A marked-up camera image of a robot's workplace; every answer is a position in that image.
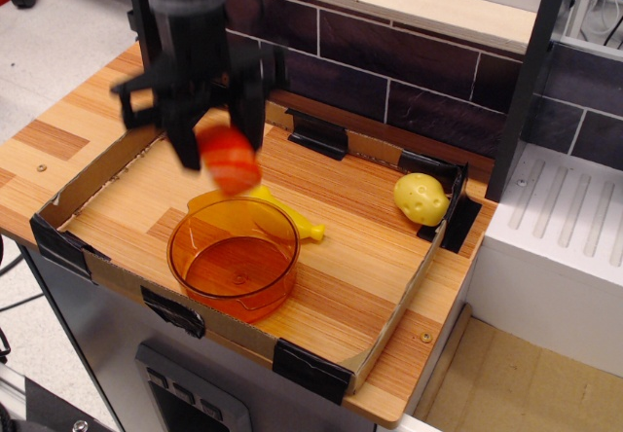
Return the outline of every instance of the brick wall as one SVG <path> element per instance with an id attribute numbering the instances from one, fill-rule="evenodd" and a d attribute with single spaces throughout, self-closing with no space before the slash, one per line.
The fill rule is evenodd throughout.
<path id="1" fill-rule="evenodd" d="M 230 30 L 288 47 L 290 90 L 490 158 L 519 55 L 312 0 L 229 0 Z"/>
<path id="2" fill-rule="evenodd" d="M 528 141 L 623 170 L 623 59 L 560 44 L 553 52 Z"/>

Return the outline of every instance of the yellow potato toy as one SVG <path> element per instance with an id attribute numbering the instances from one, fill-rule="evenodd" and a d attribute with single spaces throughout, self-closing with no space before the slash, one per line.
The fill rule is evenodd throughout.
<path id="1" fill-rule="evenodd" d="M 414 223 L 437 226 L 450 205 L 441 183 L 428 174 L 414 172 L 396 182 L 393 199 Z"/>
<path id="2" fill-rule="evenodd" d="M 265 201 L 269 201 L 278 208 L 281 208 L 292 219 L 297 229 L 299 230 L 299 237 L 305 239 L 311 237 L 313 240 L 322 240 L 324 237 L 324 225 L 313 225 L 310 220 L 303 216 L 292 207 L 280 202 L 273 197 L 271 191 L 266 186 L 258 186 L 251 190 L 248 195 L 254 198 L 260 198 Z"/>

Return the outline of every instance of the orange object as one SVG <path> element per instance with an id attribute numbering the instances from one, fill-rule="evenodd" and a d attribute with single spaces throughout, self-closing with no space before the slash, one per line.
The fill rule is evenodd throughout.
<path id="1" fill-rule="evenodd" d="M 196 137 L 203 162 L 223 194 L 235 196 L 260 183 L 255 151 L 238 129 L 210 126 L 198 129 Z"/>
<path id="2" fill-rule="evenodd" d="M 167 259 L 187 295 L 250 323 L 288 297 L 296 279 L 300 239 L 294 222 L 267 201 L 193 198 L 168 242 Z"/>

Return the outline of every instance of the orange plastic bowl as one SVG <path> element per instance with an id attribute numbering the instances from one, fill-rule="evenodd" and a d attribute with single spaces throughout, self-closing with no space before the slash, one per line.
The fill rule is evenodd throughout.
<path id="1" fill-rule="evenodd" d="M 168 242 L 168 265 L 187 295 L 244 322 L 278 308 L 296 279 L 294 222 L 257 198 L 212 192 L 188 203 Z"/>

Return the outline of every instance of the cardboard tray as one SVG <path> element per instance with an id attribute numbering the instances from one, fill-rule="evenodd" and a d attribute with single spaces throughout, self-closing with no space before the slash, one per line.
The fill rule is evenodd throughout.
<path id="1" fill-rule="evenodd" d="M 227 122 L 227 113 L 210 111 L 202 122 Z M 267 126 L 264 183 L 327 230 L 322 242 L 302 245 L 290 298 L 254 325 L 189 299 L 170 273 L 170 233 L 188 200 L 215 186 L 207 173 L 183 170 L 153 128 L 119 138 L 31 227 L 44 257 L 341 404 L 372 370 L 442 245 L 447 220 L 464 203 L 465 168 L 404 153 L 409 170 L 441 166 L 447 177 L 440 180 L 453 193 L 431 242 L 393 205 L 403 172 L 351 154 L 329 159 Z"/>

